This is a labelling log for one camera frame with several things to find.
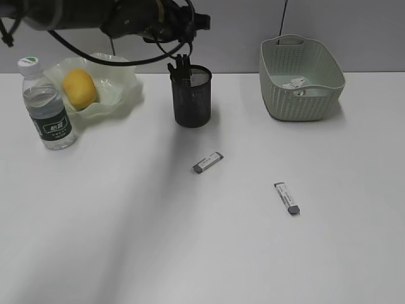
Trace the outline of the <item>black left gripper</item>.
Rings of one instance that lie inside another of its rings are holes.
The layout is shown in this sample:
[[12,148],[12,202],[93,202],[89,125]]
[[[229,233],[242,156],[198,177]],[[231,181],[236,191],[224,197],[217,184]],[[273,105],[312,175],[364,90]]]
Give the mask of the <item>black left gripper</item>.
[[210,30],[211,17],[196,13],[191,1],[179,6],[175,1],[156,1],[157,20],[142,34],[146,43],[193,42],[199,30]]

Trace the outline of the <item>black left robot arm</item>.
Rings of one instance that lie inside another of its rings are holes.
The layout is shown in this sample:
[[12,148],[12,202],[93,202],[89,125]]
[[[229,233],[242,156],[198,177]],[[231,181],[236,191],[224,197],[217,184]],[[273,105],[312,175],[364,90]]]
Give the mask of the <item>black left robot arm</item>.
[[39,31],[95,29],[112,39],[137,35],[151,42],[193,39],[209,30],[209,15],[196,13],[187,1],[1,1],[1,17],[21,20]]

